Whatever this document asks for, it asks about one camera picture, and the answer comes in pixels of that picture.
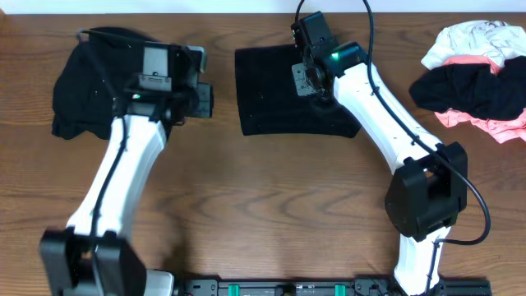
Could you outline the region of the black velvet garment with buttons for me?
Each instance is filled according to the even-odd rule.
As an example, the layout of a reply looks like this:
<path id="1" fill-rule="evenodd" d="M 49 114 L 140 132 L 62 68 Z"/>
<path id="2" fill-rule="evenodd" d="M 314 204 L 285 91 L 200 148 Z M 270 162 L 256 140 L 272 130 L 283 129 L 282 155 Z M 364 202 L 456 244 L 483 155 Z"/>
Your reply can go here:
<path id="1" fill-rule="evenodd" d="M 318 95 L 298 95 L 293 66 L 301 61 L 291 44 L 235 51 L 238 112 L 245 136 L 358 134 L 360 123 L 340 104 Z"/>

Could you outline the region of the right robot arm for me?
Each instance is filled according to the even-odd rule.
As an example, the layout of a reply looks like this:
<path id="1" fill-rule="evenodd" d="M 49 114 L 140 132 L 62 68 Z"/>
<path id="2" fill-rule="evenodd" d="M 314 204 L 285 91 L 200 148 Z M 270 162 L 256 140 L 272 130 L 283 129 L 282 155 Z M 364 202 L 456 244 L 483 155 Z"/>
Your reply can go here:
<path id="1" fill-rule="evenodd" d="M 467 205 L 467 154 L 444 145 L 394 97 L 359 44 L 323 39 L 297 43 L 293 67 L 301 96 L 346 109 L 385 158 L 392 179 L 385 210 L 399 231 L 394 279 L 405 295 L 426 295 L 440 282 L 441 244 Z"/>

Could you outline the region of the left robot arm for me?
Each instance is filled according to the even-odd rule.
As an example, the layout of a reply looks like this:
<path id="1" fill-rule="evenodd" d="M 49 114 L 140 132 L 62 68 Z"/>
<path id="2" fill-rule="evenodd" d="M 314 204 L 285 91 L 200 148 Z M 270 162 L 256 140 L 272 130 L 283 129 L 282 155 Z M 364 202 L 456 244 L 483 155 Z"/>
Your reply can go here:
<path id="1" fill-rule="evenodd" d="M 172 127 L 210 118 L 211 85 L 198 46 L 144 42 L 141 71 L 119 96 L 88 44 L 87 57 L 113 97 L 114 118 L 103 161 L 85 199 L 62 230 L 48 229 L 39 252 L 53 295 L 181 295 L 168 271 L 149 270 L 135 254 L 131 231 L 145 183 Z"/>

